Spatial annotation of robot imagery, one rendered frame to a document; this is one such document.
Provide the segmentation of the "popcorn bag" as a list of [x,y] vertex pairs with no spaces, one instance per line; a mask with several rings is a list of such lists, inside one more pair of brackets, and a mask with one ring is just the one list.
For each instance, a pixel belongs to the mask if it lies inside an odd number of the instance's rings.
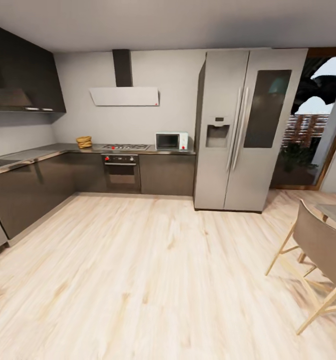
[[76,139],[76,141],[80,148],[90,148],[92,146],[91,138],[91,136],[84,136]]

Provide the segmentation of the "microwave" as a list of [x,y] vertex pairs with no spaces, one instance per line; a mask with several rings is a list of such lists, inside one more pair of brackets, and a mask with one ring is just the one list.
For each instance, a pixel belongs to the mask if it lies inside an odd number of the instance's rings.
[[155,133],[155,149],[187,150],[187,131],[157,131]]

